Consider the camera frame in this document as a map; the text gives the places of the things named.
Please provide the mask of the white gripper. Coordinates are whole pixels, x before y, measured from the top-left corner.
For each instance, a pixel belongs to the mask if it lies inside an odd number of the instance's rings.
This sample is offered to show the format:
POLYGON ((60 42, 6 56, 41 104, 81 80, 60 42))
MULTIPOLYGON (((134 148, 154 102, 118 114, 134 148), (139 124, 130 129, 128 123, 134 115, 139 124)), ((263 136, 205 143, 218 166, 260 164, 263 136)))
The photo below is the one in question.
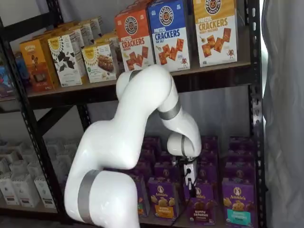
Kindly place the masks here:
POLYGON ((189 198, 196 197, 195 181, 197 178, 197 162, 184 164, 184 180, 189 190, 189 198))

